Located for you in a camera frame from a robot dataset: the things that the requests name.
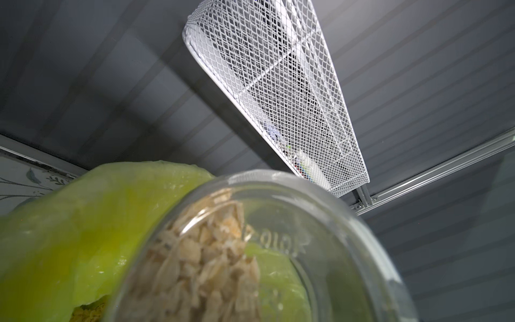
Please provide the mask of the grey bin with green bag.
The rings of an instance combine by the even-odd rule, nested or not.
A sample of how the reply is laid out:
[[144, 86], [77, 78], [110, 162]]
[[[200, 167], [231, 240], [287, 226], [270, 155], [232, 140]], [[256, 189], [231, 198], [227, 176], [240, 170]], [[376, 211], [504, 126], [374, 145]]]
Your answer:
[[105, 321], [153, 227], [215, 178], [170, 162], [105, 164], [1, 218], [2, 321]]

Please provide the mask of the oatmeal jar with terracotta lid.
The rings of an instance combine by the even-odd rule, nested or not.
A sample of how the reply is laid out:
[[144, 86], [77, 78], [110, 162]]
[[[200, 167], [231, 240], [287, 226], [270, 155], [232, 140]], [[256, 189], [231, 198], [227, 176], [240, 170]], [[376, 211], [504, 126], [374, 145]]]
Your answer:
[[340, 199], [252, 170], [187, 194], [153, 227], [105, 321], [418, 321], [395, 265]]

